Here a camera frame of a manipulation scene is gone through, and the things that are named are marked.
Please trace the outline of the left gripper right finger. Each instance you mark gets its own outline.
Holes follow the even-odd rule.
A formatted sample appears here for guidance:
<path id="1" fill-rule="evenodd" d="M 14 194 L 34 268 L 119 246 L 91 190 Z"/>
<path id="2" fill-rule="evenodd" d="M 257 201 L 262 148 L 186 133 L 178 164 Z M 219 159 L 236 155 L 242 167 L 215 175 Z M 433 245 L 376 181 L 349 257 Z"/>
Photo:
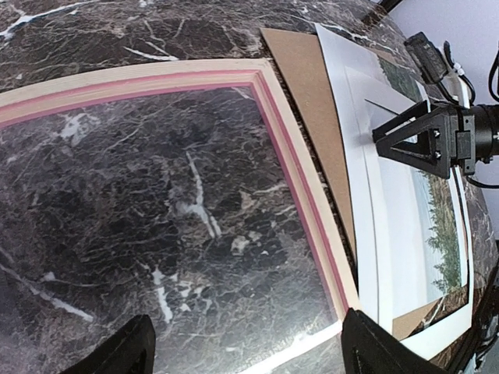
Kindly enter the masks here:
<path id="1" fill-rule="evenodd" d="M 360 310 L 348 309 L 342 324 L 341 344 L 348 374 L 444 372 L 410 351 Z"/>

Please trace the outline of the landscape photo print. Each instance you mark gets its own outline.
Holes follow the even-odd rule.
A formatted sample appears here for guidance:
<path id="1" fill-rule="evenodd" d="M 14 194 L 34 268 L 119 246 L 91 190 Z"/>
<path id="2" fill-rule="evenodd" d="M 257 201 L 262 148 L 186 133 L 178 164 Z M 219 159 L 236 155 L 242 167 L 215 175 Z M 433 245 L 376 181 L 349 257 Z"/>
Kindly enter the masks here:
<path id="1" fill-rule="evenodd" d="M 405 109 L 426 101 L 423 87 L 380 61 L 376 79 L 351 67 L 345 70 L 358 124 L 356 147 L 363 152 L 373 206 L 378 267 L 392 312 L 401 316 L 467 284 L 463 230 L 455 216 L 457 187 L 425 171 L 379 157 L 373 129 Z"/>

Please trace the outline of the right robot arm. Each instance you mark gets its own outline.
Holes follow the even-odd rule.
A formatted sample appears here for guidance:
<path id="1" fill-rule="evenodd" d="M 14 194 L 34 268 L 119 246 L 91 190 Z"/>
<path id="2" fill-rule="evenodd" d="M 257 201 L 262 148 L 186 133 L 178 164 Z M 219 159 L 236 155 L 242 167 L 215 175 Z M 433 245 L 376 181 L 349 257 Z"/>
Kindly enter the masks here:
<path id="1" fill-rule="evenodd" d="M 476 163 L 498 155 L 498 106 L 426 101 L 414 104 L 372 131 L 377 153 L 449 179 L 451 169 L 474 175 Z"/>

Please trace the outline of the white mat board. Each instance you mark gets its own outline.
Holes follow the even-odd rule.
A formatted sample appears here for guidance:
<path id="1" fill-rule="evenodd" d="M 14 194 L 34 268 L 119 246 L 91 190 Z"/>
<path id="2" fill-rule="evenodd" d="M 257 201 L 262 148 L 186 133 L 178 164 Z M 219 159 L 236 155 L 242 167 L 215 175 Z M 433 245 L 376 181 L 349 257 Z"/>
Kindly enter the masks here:
<path id="1" fill-rule="evenodd" d="M 356 238 L 361 306 L 371 319 L 399 339 L 407 348 L 425 359 L 431 359 L 470 328 L 472 320 L 474 288 L 472 237 L 461 174 L 459 171 L 453 171 L 452 176 L 445 180 L 452 180 L 457 187 L 455 216 L 460 219 L 458 227 L 463 230 L 464 234 L 467 284 L 434 302 L 401 316 L 394 316 L 391 294 L 381 288 L 384 279 L 379 275 L 378 267 L 382 261 L 388 261 L 389 258 L 380 258 L 377 255 L 377 245 L 382 242 L 382 238 L 375 233 L 373 206 L 363 152 L 356 147 L 355 137 L 359 127 L 345 74 L 346 68 L 351 67 L 378 79 L 380 78 L 380 61 L 389 61 L 329 31 L 324 26 L 317 26 L 317 36 L 334 95 L 344 145 Z M 389 63 L 395 66 L 402 77 L 413 78 L 403 68 L 392 62 Z"/>

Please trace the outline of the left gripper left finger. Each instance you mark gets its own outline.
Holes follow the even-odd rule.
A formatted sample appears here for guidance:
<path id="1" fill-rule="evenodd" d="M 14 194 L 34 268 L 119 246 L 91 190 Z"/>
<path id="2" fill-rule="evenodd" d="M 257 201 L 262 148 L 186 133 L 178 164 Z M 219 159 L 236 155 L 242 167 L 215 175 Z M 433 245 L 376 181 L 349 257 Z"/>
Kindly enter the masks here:
<path id="1" fill-rule="evenodd" d="M 156 334 L 148 315 L 137 315 L 64 374 L 145 373 L 154 371 Z"/>

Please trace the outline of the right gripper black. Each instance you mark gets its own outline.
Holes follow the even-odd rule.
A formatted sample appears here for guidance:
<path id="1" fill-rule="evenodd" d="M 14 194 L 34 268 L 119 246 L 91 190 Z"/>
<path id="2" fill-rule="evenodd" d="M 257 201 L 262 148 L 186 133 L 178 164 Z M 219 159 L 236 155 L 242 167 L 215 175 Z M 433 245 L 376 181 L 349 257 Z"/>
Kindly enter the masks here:
<path id="1" fill-rule="evenodd" d="M 414 134 L 398 142 L 389 136 L 427 114 L 427 130 L 420 125 Z M 453 167 L 460 167 L 464 175 L 475 174 L 475 115 L 469 109 L 420 101 L 374 129 L 372 137 L 380 157 L 442 179 L 450 178 Z"/>

